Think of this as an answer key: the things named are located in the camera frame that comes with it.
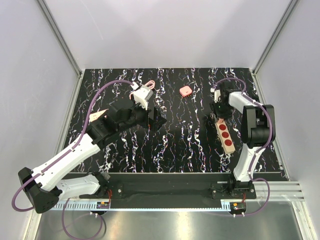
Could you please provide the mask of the wooden red socket power strip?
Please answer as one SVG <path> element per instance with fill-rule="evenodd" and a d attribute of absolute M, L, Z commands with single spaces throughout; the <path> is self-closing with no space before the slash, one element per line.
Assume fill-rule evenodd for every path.
<path fill-rule="evenodd" d="M 228 131 L 226 122 L 224 121 L 223 123 L 215 123 L 215 127 L 224 153 L 227 155 L 233 154 L 235 152 L 235 146 Z"/>

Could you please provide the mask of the pink square charger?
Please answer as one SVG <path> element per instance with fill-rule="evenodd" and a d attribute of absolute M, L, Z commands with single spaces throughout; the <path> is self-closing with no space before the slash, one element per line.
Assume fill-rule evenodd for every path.
<path fill-rule="evenodd" d="M 193 90 L 189 86 L 183 86 L 179 89 L 180 95 L 185 98 L 193 93 Z"/>

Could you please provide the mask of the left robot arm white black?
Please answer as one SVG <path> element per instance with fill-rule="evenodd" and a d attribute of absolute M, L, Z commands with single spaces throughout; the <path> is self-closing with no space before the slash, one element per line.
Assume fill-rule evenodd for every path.
<path fill-rule="evenodd" d="M 158 131 L 166 121 L 153 105 L 136 103 L 127 98 L 111 103 L 89 123 L 83 136 L 52 159 L 34 169 L 21 169 L 18 177 L 22 189 L 38 214 L 52 209 L 59 201 L 73 197 L 103 198 L 107 196 L 110 185 L 107 172 L 89 172 L 83 177 L 71 179 L 64 177 L 126 130 L 141 126 Z"/>

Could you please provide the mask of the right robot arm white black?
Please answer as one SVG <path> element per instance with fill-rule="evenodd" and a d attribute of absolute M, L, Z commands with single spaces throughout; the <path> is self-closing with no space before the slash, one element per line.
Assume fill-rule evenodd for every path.
<path fill-rule="evenodd" d="M 263 151 L 276 138 L 275 109 L 270 104 L 261 104 L 246 93 L 243 80 L 227 77 L 213 86 L 214 100 L 210 103 L 211 117 L 223 146 L 223 122 L 237 110 L 242 115 L 240 137 L 243 143 L 236 167 L 231 173 L 224 191 L 232 198 L 239 198 L 252 188 L 254 169 Z"/>

